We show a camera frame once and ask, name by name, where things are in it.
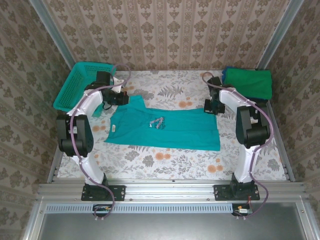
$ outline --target teal t-shirt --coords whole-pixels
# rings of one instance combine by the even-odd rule
[[[160,148],[220,150],[217,119],[203,108],[162,110],[146,108],[142,96],[118,106],[110,118],[107,143]]]

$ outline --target metal frame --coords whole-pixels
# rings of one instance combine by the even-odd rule
[[[280,134],[280,131],[278,128],[278,124],[277,124],[275,115],[274,115],[274,111],[272,110],[272,107],[271,107],[271,104],[269,101],[266,104],[266,108],[268,111],[268,115],[270,116],[270,119],[273,124],[273,131],[274,131],[273,135],[274,135],[274,139],[276,142],[276,147],[278,148],[280,158],[285,165],[285,170],[287,171],[286,174],[288,174],[289,180],[291,182],[295,182],[296,179],[295,179],[294,173],[292,171],[292,168],[291,168],[291,165],[290,165],[290,162],[288,159],[288,155],[287,155],[287,152],[285,149],[284,142],[282,141],[282,138],[281,138],[281,134]]]
[[[59,146],[56,146],[56,150],[55,150],[55,154],[53,157],[53,161],[52,161],[52,165],[50,168],[50,172],[47,178],[47,183],[52,183],[56,170],[58,169],[58,165],[61,163],[62,157],[63,157],[64,153],[62,151],[60,151]]]
[[[123,180],[113,179],[112,185],[126,185],[125,201],[117,202],[118,206],[145,206],[148,204],[184,205],[217,205],[244,203],[245,201],[215,201],[213,185],[228,184],[221,180]],[[308,196],[301,182],[264,181],[269,191],[268,203],[296,203],[300,220],[308,240],[320,239],[319,229],[315,221]],[[59,180],[54,183],[40,184],[36,204],[26,228],[24,240],[38,239],[46,214],[47,204],[111,204],[110,201],[81,201],[83,181]],[[259,188],[262,202],[266,196],[263,188]]]
[[[276,52],[280,42],[284,38],[289,26],[297,15],[302,3],[304,0],[291,0],[286,8],[279,24],[276,26],[276,29],[266,46],[262,57],[257,65],[257,69],[266,69],[271,58]]]
[[[62,35],[60,34],[56,24],[54,23],[53,19],[50,16],[49,11],[47,10],[45,4],[42,0],[30,0],[34,10],[40,17],[42,23],[44,24],[46,30],[50,34],[52,40],[54,41],[55,45],[59,49],[61,55],[63,56],[66,64],[70,69],[76,64],[74,57],[72,56],[71,52],[67,44],[65,43]]]

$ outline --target plastic basket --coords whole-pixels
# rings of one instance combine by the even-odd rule
[[[63,84],[53,107],[57,110],[69,112],[79,102],[87,85],[96,80],[98,71],[111,72],[113,65],[98,62],[77,62]],[[102,113],[102,104],[94,111],[93,116],[99,117]]]

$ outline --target folded green cloth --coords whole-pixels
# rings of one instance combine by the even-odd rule
[[[246,70],[228,68],[223,84],[231,84],[247,98],[270,100],[272,78],[269,70]]]

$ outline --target floral tablecloth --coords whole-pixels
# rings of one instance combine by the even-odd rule
[[[182,110],[203,108],[209,98],[208,87],[202,82],[205,71],[133,71],[125,86],[129,96],[142,95],[147,108]],[[211,71],[221,76],[221,71]],[[118,72],[125,79],[128,73]],[[196,179],[230,180],[239,155],[236,139],[236,115],[226,107],[225,114],[217,116],[220,151],[175,149],[118,145],[104,142],[109,134],[113,106],[101,117],[90,119],[94,137],[93,155],[97,164],[113,179]],[[259,154],[254,176],[258,180],[286,180],[275,140]],[[77,164],[64,155],[58,178],[82,178]]]

